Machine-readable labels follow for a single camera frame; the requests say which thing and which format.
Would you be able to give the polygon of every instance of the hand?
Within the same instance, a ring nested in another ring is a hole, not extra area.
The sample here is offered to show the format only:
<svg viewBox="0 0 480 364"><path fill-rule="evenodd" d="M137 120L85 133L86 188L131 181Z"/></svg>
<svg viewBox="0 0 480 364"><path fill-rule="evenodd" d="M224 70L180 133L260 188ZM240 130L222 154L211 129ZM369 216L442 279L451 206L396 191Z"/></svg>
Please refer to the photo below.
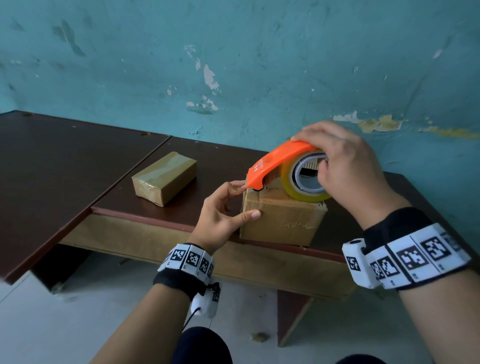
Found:
<svg viewBox="0 0 480 364"><path fill-rule="evenodd" d="M392 190L370 146L358 135L331 121L308 125L291 139L322 149L318 182L363 229L410 203Z"/></svg>
<svg viewBox="0 0 480 364"><path fill-rule="evenodd" d="M227 201L245 191L245 181L225 182L204 201L197 226L190 234L189 243L196 244L212 255L221 248L230 235L248 221L257 220L259 210L244 211L237 216L227 216Z"/></svg>

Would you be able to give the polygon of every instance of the floor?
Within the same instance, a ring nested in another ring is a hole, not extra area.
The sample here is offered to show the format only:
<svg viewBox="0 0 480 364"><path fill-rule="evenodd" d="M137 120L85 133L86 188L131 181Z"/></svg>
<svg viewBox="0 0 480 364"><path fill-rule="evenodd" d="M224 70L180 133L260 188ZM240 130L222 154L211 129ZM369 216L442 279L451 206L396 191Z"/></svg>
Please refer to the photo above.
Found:
<svg viewBox="0 0 480 364"><path fill-rule="evenodd" d="M87 363L151 287L156 265L92 254L59 294L33 275L0 283L0 362ZM223 282L210 326L227 343L234 363L333 364L369 353L388 364L431 364L395 292L359 289L346 302L315 302L287 347L276 346L276 291ZM258 343L250 334L266 332Z"/></svg>

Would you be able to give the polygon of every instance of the person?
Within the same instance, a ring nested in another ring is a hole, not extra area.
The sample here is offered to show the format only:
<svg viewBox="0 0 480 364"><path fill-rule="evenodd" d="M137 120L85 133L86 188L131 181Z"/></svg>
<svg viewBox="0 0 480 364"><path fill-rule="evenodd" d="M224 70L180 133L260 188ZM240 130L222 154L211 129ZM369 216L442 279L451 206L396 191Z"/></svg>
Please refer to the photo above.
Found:
<svg viewBox="0 0 480 364"><path fill-rule="evenodd" d="M369 145L347 129L322 121L292 140L325 151L328 162L319 163L318 181L364 231L411 206L390 188ZM260 218L258 210L227 216L227 201L244 189L244 181L226 182L207 197L188 242L212 255L236 229ZM480 277L474 271L462 269L399 295L436 364L480 363ZM182 290L154 284L91 363L231 363L226 344L211 330L182 333L190 302ZM353 355L339 363L383 361Z"/></svg>

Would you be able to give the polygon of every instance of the yellow tape roll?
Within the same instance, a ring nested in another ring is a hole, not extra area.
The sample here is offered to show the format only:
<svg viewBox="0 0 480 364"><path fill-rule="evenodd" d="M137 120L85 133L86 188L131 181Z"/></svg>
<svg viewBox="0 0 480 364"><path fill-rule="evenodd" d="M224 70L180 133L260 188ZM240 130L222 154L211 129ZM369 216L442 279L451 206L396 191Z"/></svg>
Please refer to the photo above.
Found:
<svg viewBox="0 0 480 364"><path fill-rule="evenodd" d="M299 160L300 158L292 158L280 165L280 180L282 181L285 192L294 199L303 202L320 202L330 198L331 196L325 191L320 192L319 194L311 194L309 192L301 191L296 186L293 186L293 168Z"/></svg>

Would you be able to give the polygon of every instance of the torn cardboard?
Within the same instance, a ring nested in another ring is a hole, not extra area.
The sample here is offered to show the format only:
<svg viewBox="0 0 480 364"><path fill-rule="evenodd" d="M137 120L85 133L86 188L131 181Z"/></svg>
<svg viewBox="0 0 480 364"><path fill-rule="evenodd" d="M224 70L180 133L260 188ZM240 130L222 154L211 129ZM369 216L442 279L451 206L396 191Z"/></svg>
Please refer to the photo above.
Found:
<svg viewBox="0 0 480 364"><path fill-rule="evenodd" d="M197 176L197 161L171 152L132 177L135 194L163 207Z"/></svg>
<svg viewBox="0 0 480 364"><path fill-rule="evenodd" d="M299 246L310 246L327 212L324 202L295 200L283 188L245 191L242 210L254 209L260 210L262 217L240 229L242 239Z"/></svg>

